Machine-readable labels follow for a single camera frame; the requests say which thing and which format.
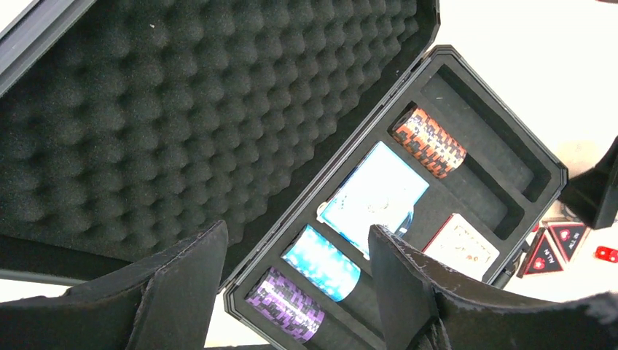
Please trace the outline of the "orange black poker chip roll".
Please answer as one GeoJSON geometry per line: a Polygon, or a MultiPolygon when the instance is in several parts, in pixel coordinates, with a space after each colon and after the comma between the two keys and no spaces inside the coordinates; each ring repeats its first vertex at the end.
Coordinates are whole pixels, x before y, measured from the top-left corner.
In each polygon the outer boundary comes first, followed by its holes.
{"type": "Polygon", "coordinates": [[[467,150],[418,106],[396,120],[389,133],[438,179],[459,168],[467,156],[467,150]]]}

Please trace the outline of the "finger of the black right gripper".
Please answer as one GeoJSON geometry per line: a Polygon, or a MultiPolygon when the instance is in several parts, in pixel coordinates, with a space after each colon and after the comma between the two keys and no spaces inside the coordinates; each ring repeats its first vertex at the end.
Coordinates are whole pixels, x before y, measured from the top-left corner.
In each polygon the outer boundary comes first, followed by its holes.
{"type": "Polygon", "coordinates": [[[617,217],[617,141],[599,162],[569,179],[559,201],[594,230],[611,227],[617,217]]]}

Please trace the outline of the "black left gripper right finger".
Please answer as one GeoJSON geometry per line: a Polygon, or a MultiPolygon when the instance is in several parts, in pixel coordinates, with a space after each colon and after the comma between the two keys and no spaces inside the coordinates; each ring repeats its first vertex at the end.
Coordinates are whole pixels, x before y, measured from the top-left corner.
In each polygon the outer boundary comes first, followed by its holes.
{"type": "Polygon", "coordinates": [[[517,295],[430,258],[381,225],[369,229],[388,349],[615,349],[617,295],[567,303],[517,295]]]}

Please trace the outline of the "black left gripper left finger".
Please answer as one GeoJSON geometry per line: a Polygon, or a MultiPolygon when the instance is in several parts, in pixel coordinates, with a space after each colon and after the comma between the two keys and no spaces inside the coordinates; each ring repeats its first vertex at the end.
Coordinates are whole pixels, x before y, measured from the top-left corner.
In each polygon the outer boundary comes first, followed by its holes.
{"type": "Polygon", "coordinates": [[[223,221],[59,297],[1,304],[3,349],[202,349],[227,251],[223,221]]]}

